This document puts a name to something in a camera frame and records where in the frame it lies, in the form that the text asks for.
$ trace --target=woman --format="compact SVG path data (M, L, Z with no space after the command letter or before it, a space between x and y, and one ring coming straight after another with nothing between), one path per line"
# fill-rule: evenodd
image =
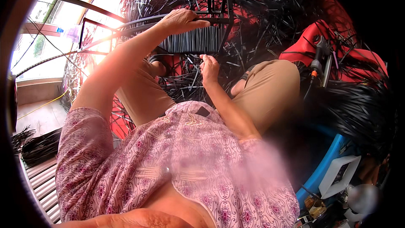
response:
M215 58L200 55L217 111L175 104L154 80L164 67L143 58L171 34L209 26L197 17L172 11L117 46L83 84L63 126L56 186L61 220L86 221L63 225L291 227L296 220L294 191L260 132L298 97L298 70L287 61L260 63L231 100ZM136 125L116 150L107 120L115 92Z

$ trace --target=sandal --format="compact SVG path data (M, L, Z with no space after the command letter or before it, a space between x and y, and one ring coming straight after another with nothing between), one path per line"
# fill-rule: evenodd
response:
M149 57L148 59L149 63L153 63L155 61L159 61L160 63L163 64L163 66L166 68L166 73L164 76L161 77L167 77L169 76L169 74L172 72L172 67L166 62L166 60L164 60L163 57L159 56L159 55L152 55Z
M244 79L244 80L247 80L247 77L249 76L249 73L252 71L252 69L254 68L256 66L256 64L253 64L252 66L250 66L246 71L245 71L245 73L240 77L240 79L238 79L238 81L236 82L236 84L241 80L241 79ZM231 99L233 99L233 98L235 98L235 96L233 96L231 93L230 93L230 90L232 90L232 88L236 85L236 84L234 84L230 89L229 89L229 97L231 98Z

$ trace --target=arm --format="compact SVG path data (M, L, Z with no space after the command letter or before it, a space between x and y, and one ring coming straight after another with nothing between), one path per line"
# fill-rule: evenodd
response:
M220 113L225 125L242 142L247 139L261 139L250 116L240 109L218 83L219 64L212 56L200 55L204 60L201 64L202 85Z
M190 10L176 9L153 27L117 46L84 82L70 109L95 108L108 119L114 93L148 53L169 35L209 26L208 21L192 21L197 17Z

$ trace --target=floor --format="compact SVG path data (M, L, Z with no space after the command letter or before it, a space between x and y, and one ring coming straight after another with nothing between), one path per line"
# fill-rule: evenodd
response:
M44 100L41 102L35 102L18 107L17 118L22 117L25 114L33 111L34 109L48 103L50 100ZM33 137L41 136L55 129L59 129L63 126L63 122L66 119L66 111L63 109L59 100L55 100L42 108L34 111L33 113L24 116L17 120L16 133L20 133L25 126L29 126L29 129L35 129L36 132Z

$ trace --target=floral print fabric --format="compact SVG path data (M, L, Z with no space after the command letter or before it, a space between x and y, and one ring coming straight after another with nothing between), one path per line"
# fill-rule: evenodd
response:
M201 107L210 114L195 114ZM295 193L276 150L261 140L239 143L220 115L202 102L179 103L133 130L116 148L96 109L67 115L57 156L62 221L140 208L171 178L218 227L291 227Z

